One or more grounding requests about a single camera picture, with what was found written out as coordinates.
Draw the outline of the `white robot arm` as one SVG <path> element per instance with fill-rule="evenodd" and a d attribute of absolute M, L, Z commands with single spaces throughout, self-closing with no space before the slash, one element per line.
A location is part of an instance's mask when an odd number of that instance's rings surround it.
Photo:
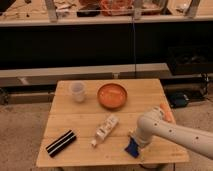
<path fill-rule="evenodd" d="M 213 133 L 169 123 L 163 115 L 160 107 L 153 107 L 138 117 L 132 138 L 140 148 L 159 136 L 213 160 Z"/>

